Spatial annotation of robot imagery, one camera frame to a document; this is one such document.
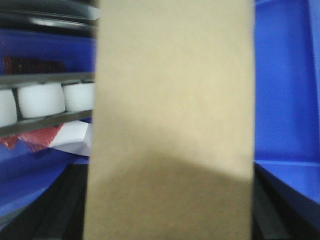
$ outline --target gray metal bar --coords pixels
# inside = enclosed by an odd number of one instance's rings
[[[13,89],[44,83],[72,84],[83,80],[93,82],[94,79],[94,72],[3,75],[0,76],[0,89]]]
[[[13,134],[21,134],[28,131],[47,128],[75,120],[86,119],[92,116],[92,111],[80,111],[80,112],[63,112],[60,114],[25,119],[17,122],[16,124],[5,126],[0,128],[0,137],[6,137]]]

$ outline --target blue storage bin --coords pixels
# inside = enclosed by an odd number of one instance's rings
[[[319,9],[318,0],[255,2],[255,162],[320,231]]]
[[[95,39],[0,29],[0,58],[61,61],[69,73],[94,72],[95,53]],[[1,60],[0,75],[3,74]],[[0,145],[0,216],[34,201],[68,163],[87,161],[86,157],[50,148],[30,153],[20,141],[13,150]]]

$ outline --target blue surface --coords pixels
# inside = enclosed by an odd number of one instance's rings
[[[62,61],[67,72],[94,72],[95,52],[90,38],[0,29],[0,58]],[[13,150],[0,145],[0,216],[34,201],[69,163],[87,164],[88,158],[50,148],[30,153],[21,141]]]
[[[28,31],[0,29],[0,58],[24,57],[62,61],[66,71],[94,72],[96,40]],[[0,61],[0,75],[4,74]]]
[[[320,2],[255,7],[255,161],[320,231]]]

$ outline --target white cylinder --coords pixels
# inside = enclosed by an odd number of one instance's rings
[[[12,90],[0,90],[0,127],[17,122],[16,101]]]
[[[65,108],[67,111],[79,112],[92,110],[95,99],[94,83],[79,83],[63,87]]]
[[[50,116],[65,111],[65,98],[60,83],[18,88],[18,102],[24,118]]]

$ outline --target brown paper bag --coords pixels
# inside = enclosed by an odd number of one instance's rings
[[[253,2],[101,13],[85,239],[250,239]]]

